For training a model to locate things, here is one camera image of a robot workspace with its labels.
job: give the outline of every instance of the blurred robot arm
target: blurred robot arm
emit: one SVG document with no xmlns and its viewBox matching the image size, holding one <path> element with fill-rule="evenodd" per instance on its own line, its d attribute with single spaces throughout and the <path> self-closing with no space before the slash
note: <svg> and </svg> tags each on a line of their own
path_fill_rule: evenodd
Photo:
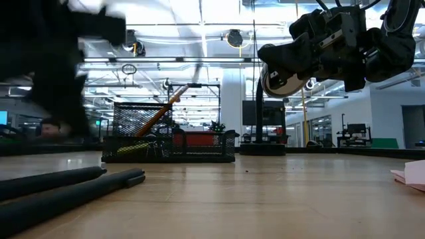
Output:
<svg viewBox="0 0 425 239">
<path fill-rule="evenodd" d="M 366 7 L 316 9 L 290 26 L 294 41 L 258 51 L 264 62 L 262 85 L 270 97 L 283 98 L 310 78 L 342 80 L 345 91 L 363 89 L 365 80 L 382 82 L 408 70 L 414 62 L 414 22 L 423 0 L 390 0 L 382 27 L 366 28 Z"/>
</svg>

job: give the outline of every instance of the wooden floor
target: wooden floor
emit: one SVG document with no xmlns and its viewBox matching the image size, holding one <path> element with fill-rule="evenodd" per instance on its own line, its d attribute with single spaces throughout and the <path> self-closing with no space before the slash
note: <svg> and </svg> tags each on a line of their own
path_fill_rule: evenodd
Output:
<svg viewBox="0 0 425 239">
<path fill-rule="evenodd" d="M 99 165 L 100 154 L 4 157 L 2 179 Z M 425 194 L 395 183 L 405 160 L 239 157 L 229 164 L 106 165 L 146 181 L 16 238 L 425 238 Z"/>
</svg>

